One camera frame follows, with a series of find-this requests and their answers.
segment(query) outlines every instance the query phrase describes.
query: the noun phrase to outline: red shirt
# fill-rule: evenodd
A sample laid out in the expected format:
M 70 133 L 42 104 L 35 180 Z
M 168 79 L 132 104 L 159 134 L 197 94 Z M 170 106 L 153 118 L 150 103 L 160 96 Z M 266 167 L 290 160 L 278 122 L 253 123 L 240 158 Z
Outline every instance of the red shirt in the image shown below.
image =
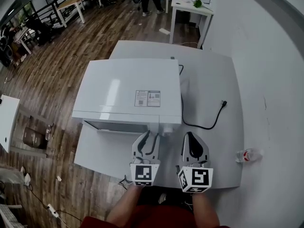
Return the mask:
M 117 228 L 108 222 L 93 217 L 85 217 L 80 228 Z M 196 228 L 194 215 L 177 206 L 140 205 L 128 221 L 125 228 Z

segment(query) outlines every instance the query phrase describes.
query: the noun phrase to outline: power strip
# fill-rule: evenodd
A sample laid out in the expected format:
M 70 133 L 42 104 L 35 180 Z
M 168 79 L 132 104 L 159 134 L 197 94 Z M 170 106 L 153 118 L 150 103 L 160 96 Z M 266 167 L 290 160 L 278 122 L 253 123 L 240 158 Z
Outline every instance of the power strip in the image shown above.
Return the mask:
M 53 208 L 52 205 L 48 204 L 47 207 L 49 208 L 49 211 L 51 211 L 52 215 L 53 215 L 55 218 L 58 218 L 58 217 L 59 217 L 59 214 L 56 212 L 56 210 Z

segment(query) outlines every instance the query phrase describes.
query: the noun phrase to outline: wooden floor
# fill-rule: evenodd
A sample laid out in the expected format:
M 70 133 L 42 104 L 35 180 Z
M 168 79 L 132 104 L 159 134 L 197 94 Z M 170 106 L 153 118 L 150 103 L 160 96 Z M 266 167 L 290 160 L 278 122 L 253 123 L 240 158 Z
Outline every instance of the wooden floor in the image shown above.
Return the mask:
M 8 72 L 4 68 L 1 71 L 3 94 L 19 98 L 30 110 L 55 123 L 46 149 L 47 159 L 7 154 L 0 147 L 0 164 L 17 169 L 24 166 L 32 177 L 34 193 L 44 204 L 50 203 L 55 209 L 80 219 L 85 216 L 104 219 L 124 193 L 117 185 L 119 180 L 74 164 L 82 125 L 71 118 L 71 113 L 90 60 L 108 59 L 118 40 L 169 42 L 169 36 L 158 30 L 170 30 L 171 10 L 169 14 L 157 15 L 152 3 L 150 9 L 153 14 L 142 17 L 132 0 L 117 0 L 115 5 L 106 8 L 86 9 L 85 24 L 76 17 L 51 44 L 33 48 L 33 54 L 17 70 L 11 68 Z M 198 38 L 194 27 L 176 25 L 174 43 L 198 42 Z M 18 116 L 18 136 L 22 137 L 25 126 L 42 133 L 46 128 L 35 119 Z M 57 176 L 61 177 L 61 182 L 56 180 Z M 22 204 L 24 209 L 19 212 L 19 219 L 28 227 L 65 227 L 25 187 L 8 184 L 6 194 L 9 204 Z M 71 228 L 80 225 L 69 215 L 61 217 Z

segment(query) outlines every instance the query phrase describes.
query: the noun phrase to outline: microwave label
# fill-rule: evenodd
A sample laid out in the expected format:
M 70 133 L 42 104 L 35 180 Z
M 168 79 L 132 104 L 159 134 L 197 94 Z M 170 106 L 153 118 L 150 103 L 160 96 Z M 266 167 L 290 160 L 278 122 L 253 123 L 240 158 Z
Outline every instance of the microwave label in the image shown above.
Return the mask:
M 160 107 L 161 92 L 155 90 L 136 90 L 135 106 Z

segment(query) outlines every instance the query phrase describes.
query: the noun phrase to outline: plug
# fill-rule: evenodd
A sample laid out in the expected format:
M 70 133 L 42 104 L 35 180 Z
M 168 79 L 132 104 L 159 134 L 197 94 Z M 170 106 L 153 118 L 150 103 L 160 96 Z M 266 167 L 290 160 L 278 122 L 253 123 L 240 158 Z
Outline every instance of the plug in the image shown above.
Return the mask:
M 58 218 L 59 217 L 59 214 L 56 212 L 56 210 L 53 208 L 53 206 L 51 204 L 48 204 L 47 207 L 49 208 L 49 211 L 51 211 L 52 215 L 55 217 L 55 218 Z
M 222 107 L 224 108 L 227 105 L 227 101 L 222 101 Z

